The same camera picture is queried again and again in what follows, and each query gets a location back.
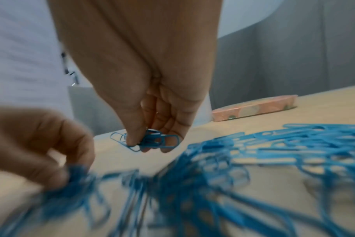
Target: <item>light wood tabletop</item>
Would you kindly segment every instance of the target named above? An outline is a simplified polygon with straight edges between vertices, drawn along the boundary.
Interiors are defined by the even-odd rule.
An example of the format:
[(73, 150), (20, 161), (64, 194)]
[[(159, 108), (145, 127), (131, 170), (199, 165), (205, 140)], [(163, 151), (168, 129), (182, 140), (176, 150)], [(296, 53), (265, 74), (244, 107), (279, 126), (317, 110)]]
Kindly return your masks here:
[[(99, 174), (115, 171), (139, 168), (142, 173), (152, 175), (166, 166), (190, 143), (201, 142), (215, 137), (245, 132), (246, 134), (265, 130), (282, 128), (286, 123), (345, 123), (355, 124), (355, 87), (349, 87), (336, 91), (301, 96), (297, 99), (297, 108), (240, 118), (223, 122), (210, 122), (208, 124), (193, 127), (185, 140), (173, 151), (163, 154), (158, 150), (147, 153), (135, 153), (119, 145), (109, 138), (109, 134), (95, 137), (96, 161), (92, 170)], [(318, 203), (315, 197), (309, 194), (304, 186), (302, 176), (293, 168), (249, 168), (250, 184), (239, 187), (238, 192), (263, 200), (281, 207), (299, 211), (318, 217)], [(25, 200), (25, 194), (33, 192), (36, 187), (26, 184), (22, 179), (0, 173), (0, 223), (5, 216)], [(52, 223), (34, 231), (28, 236), (106, 236), (115, 225), (120, 215), (121, 207), (127, 197), (119, 182), (109, 182), (103, 185), (105, 196), (112, 205), (112, 216), (109, 222), (101, 229), (87, 232), (86, 221), (82, 213), (59, 224)], [(337, 203), (334, 205), (333, 217), (343, 226), (355, 230), (355, 198), (349, 191), (339, 193)], [(265, 217), (267, 221), (275, 220)], [(326, 236), (314, 229), (305, 226), (299, 227), (301, 236)], [(258, 236), (252, 232), (239, 230), (231, 225), (226, 225), (226, 231), (230, 236)], [(145, 230), (141, 235), (168, 236), (166, 231), (152, 232)]]

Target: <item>human hand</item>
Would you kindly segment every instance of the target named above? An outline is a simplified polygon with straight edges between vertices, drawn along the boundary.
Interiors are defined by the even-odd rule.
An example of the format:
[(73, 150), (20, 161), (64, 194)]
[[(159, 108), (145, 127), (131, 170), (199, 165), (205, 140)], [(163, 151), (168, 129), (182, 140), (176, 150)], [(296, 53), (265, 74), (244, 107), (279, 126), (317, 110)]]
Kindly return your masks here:
[[(208, 93), (221, 0), (50, 0), (59, 36), (134, 146), (182, 140)], [(176, 145), (176, 140), (166, 140)]]
[(89, 169), (94, 160), (92, 135), (75, 122), (45, 109), (0, 107), (0, 170), (48, 189), (62, 187), (69, 174), (50, 149), (67, 155), (68, 164)]

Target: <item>orange tray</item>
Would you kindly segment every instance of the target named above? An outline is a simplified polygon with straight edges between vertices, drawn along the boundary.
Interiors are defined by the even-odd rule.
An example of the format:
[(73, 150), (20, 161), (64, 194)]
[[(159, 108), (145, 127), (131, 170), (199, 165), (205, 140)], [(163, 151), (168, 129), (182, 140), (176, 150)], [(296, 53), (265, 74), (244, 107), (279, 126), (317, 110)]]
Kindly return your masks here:
[(288, 110), (295, 107), (297, 95), (284, 95), (252, 100), (213, 110), (215, 122)]

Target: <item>table surface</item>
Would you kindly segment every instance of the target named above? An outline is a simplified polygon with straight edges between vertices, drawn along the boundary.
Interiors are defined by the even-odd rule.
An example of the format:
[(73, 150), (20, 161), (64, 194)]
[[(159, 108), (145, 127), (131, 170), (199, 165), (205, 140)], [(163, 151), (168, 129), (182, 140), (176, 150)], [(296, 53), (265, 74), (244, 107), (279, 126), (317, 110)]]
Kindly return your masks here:
[[(163, 154), (158, 150), (148, 153), (134, 153), (117, 144), (109, 138), (110, 134), (95, 137), (96, 161), (93, 171), (102, 174), (114, 170), (128, 170), (139, 168), (146, 174), (154, 174), (177, 157), (190, 143), (201, 142), (219, 136), (236, 132), (246, 134), (265, 130), (282, 128), (286, 123), (346, 123), (355, 124), (355, 87), (336, 91), (329, 91), (297, 99), (297, 108), (258, 115), (253, 117), (235, 119), (223, 122), (210, 122), (192, 128), (186, 139), (170, 153)], [(239, 187), (238, 191), (285, 208), (318, 216), (317, 200), (312, 197), (303, 185), (302, 176), (293, 168), (251, 168), (251, 183)], [(23, 179), (0, 173), (0, 223), (16, 206), (25, 202), (27, 194), (34, 192), (36, 187), (26, 183)], [(100, 230), (87, 233), (86, 221), (82, 214), (75, 214), (59, 224), (52, 223), (37, 229), (33, 236), (106, 236), (106, 233), (115, 225), (121, 207), (127, 197), (127, 191), (121, 188), (119, 182), (103, 185), (105, 196), (112, 204), (110, 221)], [(333, 209), (334, 219), (343, 226), (355, 230), (355, 198), (348, 191), (339, 193), (336, 197), (338, 204)], [(226, 225), (225, 230), (230, 236), (258, 236), (255, 233), (240, 230)], [(325, 236), (315, 230), (299, 227), (301, 236)], [(164, 236), (166, 233), (145, 233), (142, 236)]]

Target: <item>gray wall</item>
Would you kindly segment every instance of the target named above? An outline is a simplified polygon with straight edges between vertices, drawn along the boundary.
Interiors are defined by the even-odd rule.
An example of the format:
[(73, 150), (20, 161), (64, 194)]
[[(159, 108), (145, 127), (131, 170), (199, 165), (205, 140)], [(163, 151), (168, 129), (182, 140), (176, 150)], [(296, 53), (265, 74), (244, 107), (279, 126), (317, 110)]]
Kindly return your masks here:
[(355, 85), (355, 0), (285, 0), (218, 41), (213, 109)]

